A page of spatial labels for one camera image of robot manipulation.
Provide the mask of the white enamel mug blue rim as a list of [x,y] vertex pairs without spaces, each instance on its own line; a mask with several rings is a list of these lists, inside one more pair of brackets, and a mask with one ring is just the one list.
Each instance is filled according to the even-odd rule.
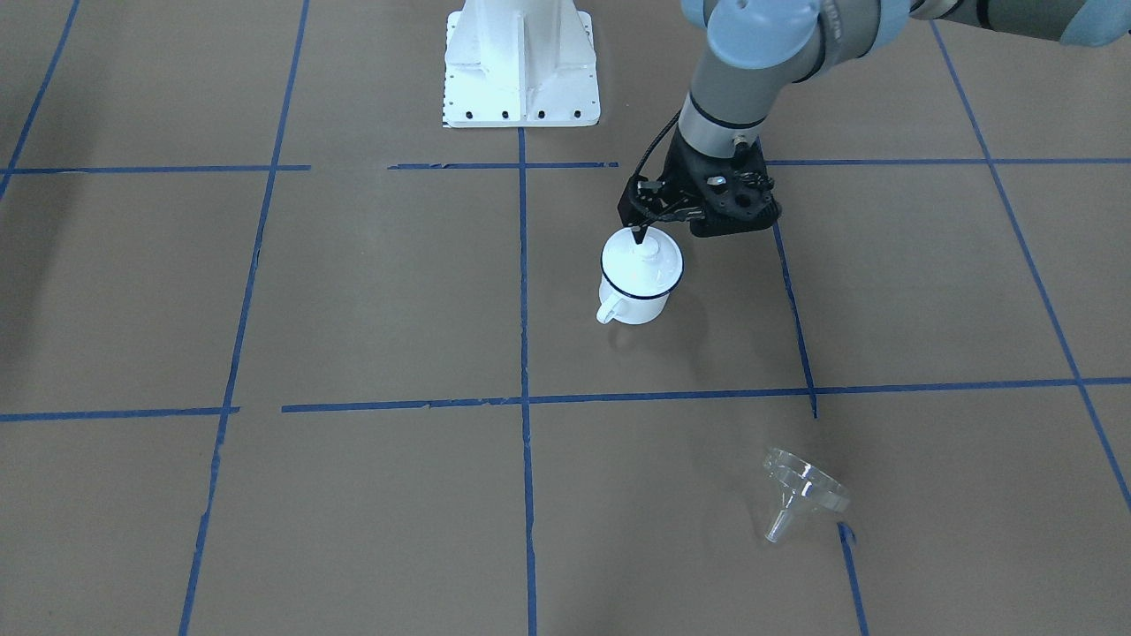
[[637,300],[621,295],[614,291],[602,277],[598,290],[599,307],[596,311],[596,319],[599,323],[629,323],[629,325],[640,325],[650,323],[662,313],[672,293],[653,300]]

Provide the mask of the clear plastic funnel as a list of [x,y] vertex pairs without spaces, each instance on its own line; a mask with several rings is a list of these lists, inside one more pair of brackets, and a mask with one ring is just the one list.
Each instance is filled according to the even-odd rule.
[[841,514],[851,504],[848,488],[792,452],[769,448],[763,469],[780,490],[780,504],[765,534],[770,543],[779,543],[800,516],[811,512]]

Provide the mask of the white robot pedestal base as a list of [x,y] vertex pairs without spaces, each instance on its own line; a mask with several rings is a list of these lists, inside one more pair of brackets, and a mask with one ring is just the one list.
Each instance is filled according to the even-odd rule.
[[594,126],[593,20],[573,1],[466,1],[444,22],[442,124]]

